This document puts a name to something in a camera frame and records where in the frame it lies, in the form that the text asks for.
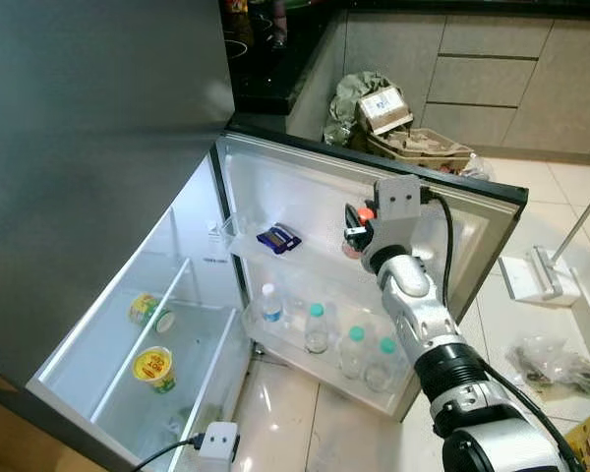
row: yellow cup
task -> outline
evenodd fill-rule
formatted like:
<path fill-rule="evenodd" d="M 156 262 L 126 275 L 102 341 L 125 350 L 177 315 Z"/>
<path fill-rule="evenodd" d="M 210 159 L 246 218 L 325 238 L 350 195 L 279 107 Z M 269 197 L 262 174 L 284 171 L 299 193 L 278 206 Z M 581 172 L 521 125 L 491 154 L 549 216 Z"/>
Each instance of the yellow cup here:
<path fill-rule="evenodd" d="M 173 353 L 165 347 L 154 346 L 134 359 L 134 377 L 152 386 L 157 393 L 166 393 L 175 386 Z"/>

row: red object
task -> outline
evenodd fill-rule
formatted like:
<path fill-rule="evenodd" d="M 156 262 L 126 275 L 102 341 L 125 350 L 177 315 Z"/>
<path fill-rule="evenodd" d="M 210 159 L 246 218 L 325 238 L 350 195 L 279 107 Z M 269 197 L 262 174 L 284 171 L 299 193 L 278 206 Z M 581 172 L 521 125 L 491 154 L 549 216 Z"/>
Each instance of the red object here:
<path fill-rule="evenodd" d="M 376 215 L 374 214 L 374 212 L 367 208 L 358 208 L 358 219 L 361 222 L 361 224 L 365 224 L 365 221 L 367 221 L 368 219 L 374 219 L 376 217 Z"/>

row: water bottle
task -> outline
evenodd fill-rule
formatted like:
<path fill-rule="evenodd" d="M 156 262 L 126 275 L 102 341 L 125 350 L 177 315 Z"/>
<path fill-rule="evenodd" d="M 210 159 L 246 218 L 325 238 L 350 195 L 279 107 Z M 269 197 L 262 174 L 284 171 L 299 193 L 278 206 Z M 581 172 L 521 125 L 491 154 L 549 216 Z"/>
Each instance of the water bottle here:
<path fill-rule="evenodd" d="M 388 337 L 381 340 L 380 350 L 365 368 L 365 384 L 373 391 L 386 391 L 395 377 L 395 342 Z"/>
<path fill-rule="evenodd" d="M 266 283 L 263 285 L 261 307 L 263 319 L 266 322 L 275 323 L 282 315 L 282 302 L 275 291 L 275 285 L 272 283 Z"/>
<path fill-rule="evenodd" d="M 311 305 L 311 314 L 306 319 L 304 338 L 308 352 L 321 354 L 327 349 L 327 323 L 324 307 L 319 303 Z"/>
<path fill-rule="evenodd" d="M 360 326 L 352 326 L 347 337 L 341 339 L 341 372 L 348 379 L 358 379 L 363 370 L 363 339 L 365 330 Z"/>

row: power cord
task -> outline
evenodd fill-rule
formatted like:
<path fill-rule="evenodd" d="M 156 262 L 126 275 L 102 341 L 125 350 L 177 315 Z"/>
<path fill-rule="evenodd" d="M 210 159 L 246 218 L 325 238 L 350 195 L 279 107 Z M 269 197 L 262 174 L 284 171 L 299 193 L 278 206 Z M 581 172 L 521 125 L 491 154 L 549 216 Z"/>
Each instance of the power cord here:
<path fill-rule="evenodd" d="M 565 460 L 566 464 L 568 464 L 568 469 L 571 472 L 585 472 L 586 469 L 581 465 L 581 462 L 573 452 L 570 444 L 566 441 L 566 439 L 561 435 L 555 425 L 551 422 L 551 420 L 544 414 L 544 412 L 540 409 L 535 402 L 529 398 L 529 396 L 522 391 L 520 388 L 515 386 L 513 383 L 508 381 L 504 376 L 502 376 L 496 369 L 494 369 L 490 364 L 488 364 L 485 359 L 479 357 L 481 362 L 481 366 L 483 370 L 490 374 L 494 380 L 499 382 L 502 386 L 504 386 L 507 390 L 511 392 L 513 396 L 515 396 L 520 403 L 526 406 L 531 413 L 542 423 L 542 426 L 549 432 L 549 434 L 553 437 L 555 442 L 558 444 L 558 449 L 560 450 L 561 457 Z"/>
<path fill-rule="evenodd" d="M 195 450 L 199 450 L 199 449 L 201 449 L 201 445 L 204 443 L 205 436 L 206 436 L 205 433 L 199 433 L 187 440 L 183 440 L 183 441 L 179 441 L 179 442 L 175 442 L 173 444 L 170 444 L 167 447 L 165 447 L 165 448 L 159 450 L 158 452 L 156 452 L 155 454 L 153 454 L 151 457 L 143 460 L 140 464 L 138 464 L 136 467 L 131 469 L 131 472 L 141 471 L 143 469 L 143 467 L 145 467 L 146 465 L 148 465 L 151 462 L 153 462 L 154 460 L 156 460 L 159 456 L 164 455 L 169 450 L 176 449 L 180 445 L 191 444 L 195 448 Z"/>
<path fill-rule="evenodd" d="M 428 187 L 420 189 L 420 201 L 427 204 L 431 200 L 437 200 L 442 206 L 443 215 L 445 216 L 445 224 L 447 227 L 447 238 L 445 242 L 445 265 L 443 267 L 443 281 L 442 281 L 442 303 L 445 307 L 448 306 L 448 282 L 450 281 L 450 267 L 452 266 L 452 252 L 454 249 L 454 228 L 452 226 L 452 213 L 448 202 L 439 194 L 434 193 Z"/>

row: green bottle cap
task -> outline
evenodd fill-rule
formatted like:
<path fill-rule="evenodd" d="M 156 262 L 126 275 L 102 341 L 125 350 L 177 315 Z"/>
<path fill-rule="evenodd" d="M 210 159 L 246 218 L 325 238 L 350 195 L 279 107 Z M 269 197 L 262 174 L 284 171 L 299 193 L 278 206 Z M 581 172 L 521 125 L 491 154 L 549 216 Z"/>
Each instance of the green bottle cap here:
<path fill-rule="evenodd" d="M 365 339 L 365 330 L 360 326 L 352 326 L 350 328 L 350 339 L 357 342 L 362 341 Z"/>
<path fill-rule="evenodd" d="M 384 354 L 393 354 L 393 352 L 395 351 L 395 342 L 393 341 L 393 339 L 384 337 L 381 341 L 381 351 Z"/>
<path fill-rule="evenodd" d="M 311 305 L 311 317 L 318 318 L 324 314 L 324 306 L 321 303 Z"/>

